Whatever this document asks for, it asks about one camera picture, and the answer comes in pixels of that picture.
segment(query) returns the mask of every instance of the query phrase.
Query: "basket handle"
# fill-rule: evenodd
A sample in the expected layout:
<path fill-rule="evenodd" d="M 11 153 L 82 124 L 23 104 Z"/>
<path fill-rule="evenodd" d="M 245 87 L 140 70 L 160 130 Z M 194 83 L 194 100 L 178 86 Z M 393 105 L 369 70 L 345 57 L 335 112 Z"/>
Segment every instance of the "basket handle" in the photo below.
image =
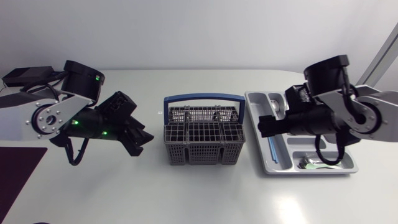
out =
<path fill-rule="evenodd" d="M 164 98 L 164 124 L 169 123 L 169 103 L 185 101 L 185 100 L 229 100 L 239 102 L 239 124 L 243 124 L 244 115 L 244 96 L 224 94 L 224 93 L 191 93 L 175 96 L 167 96 Z"/>

